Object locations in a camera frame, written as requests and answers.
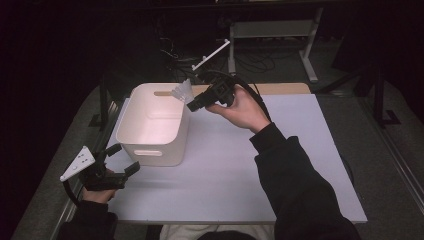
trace wrist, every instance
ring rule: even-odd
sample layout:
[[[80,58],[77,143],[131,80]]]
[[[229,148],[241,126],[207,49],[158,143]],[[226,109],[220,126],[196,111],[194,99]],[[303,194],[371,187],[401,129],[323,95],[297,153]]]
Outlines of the wrist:
[[[256,124],[254,124],[250,128],[250,131],[252,131],[254,134],[256,134],[256,133],[260,132],[262,129],[264,129],[266,126],[268,126],[270,123],[271,123],[270,121],[264,119],[263,121],[260,121]]]

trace wooden surface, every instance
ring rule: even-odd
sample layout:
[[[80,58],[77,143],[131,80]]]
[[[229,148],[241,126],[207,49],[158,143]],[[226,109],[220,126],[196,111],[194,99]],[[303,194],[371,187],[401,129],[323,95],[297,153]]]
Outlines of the wooden surface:
[[[260,94],[263,95],[277,95],[277,94],[310,94],[308,85],[305,83],[262,83],[256,84]],[[194,85],[192,86],[193,94],[196,96],[205,91],[208,85]]]

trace floor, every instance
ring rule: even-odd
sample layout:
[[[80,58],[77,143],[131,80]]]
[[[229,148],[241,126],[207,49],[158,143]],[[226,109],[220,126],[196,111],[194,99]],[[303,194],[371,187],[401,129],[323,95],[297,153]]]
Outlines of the floor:
[[[236,49],[237,74],[246,81],[256,83],[304,82],[313,91],[346,74],[331,68],[340,40],[318,39],[310,60],[319,81],[309,83],[298,55],[298,50],[304,44],[304,39],[296,38],[240,42]],[[218,56],[214,60],[215,67],[225,70],[225,59],[225,54]],[[175,68],[173,71],[173,81],[179,82],[190,75],[187,67],[191,66],[191,61],[191,58],[187,58],[176,63],[178,70]],[[424,144],[424,127],[409,110],[402,95],[386,83],[385,109],[393,110],[401,124],[381,129],[369,110],[372,106],[372,92],[365,98],[355,97],[352,89],[356,81],[357,79],[352,79],[333,92],[317,97],[336,146],[353,171],[355,190],[368,217],[368,223],[357,224],[357,229],[364,240],[422,239],[423,212],[396,167],[394,153],[399,153],[410,166],[417,181],[424,183],[424,162],[421,161],[424,159],[424,152],[420,149]],[[87,127],[92,115],[99,113],[98,99],[98,89],[95,89],[75,116],[45,178],[56,177],[57,171],[63,169],[65,163],[60,159],[70,158],[79,151],[82,144],[92,146],[98,140],[98,129]],[[41,185],[49,182],[49,179],[44,179]],[[60,189],[61,186],[56,184],[51,187]],[[46,198],[43,194],[47,193],[39,193],[35,198]],[[39,239],[54,237],[56,223],[66,218],[58,217],[66,203],[66,195],[60,191],[57,194],[61,194],[58,199],[62,202],[52,205],[51,212],[45,213],[44,217],[48,220],[43,220],[43,224],[38,219],[41,218],[39,213],[44,209],[32,202],[13,239],[28,239],[34,234],[33,229],[38,229],[38,234],[41,235]],[[116,239],[146,239],[146,231],[147,227],[143,225],[120,223]]]

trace dark background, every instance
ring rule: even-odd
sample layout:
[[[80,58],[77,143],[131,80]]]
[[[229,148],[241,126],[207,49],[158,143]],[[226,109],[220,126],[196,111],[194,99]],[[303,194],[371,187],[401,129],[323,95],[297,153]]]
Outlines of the dark background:
[[[158,30],[154,12],[93,11],[143,7],[148,1],[0,4],[0,238],[8,239],[78,108],[102,77],[115,99],[142,82],[166,81],[167,59],[159,53],[163,31],[180,46],[200,47],[193,43],[213,44],[223,26],[216,26],[222,13],[198,14],[196,26],[187,15],[168,13]],[[321,36],[341,38],[349,30],[334,66],[350,72],[377,64],[424,122],[424,18],[418,6],[385,1],[358,9],[329,8],[322,17]]]

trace person's right hand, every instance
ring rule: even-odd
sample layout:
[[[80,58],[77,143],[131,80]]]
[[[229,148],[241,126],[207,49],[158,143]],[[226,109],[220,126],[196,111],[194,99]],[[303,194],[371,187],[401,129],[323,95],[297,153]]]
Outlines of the person's right hand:
[[[253,133],[258,133],[270,124],[262,108],[244,88],[235,85],[234,97],[230,107],[213,104],[206,107],[206,110],[223,116],[237,127],[250,129]]]

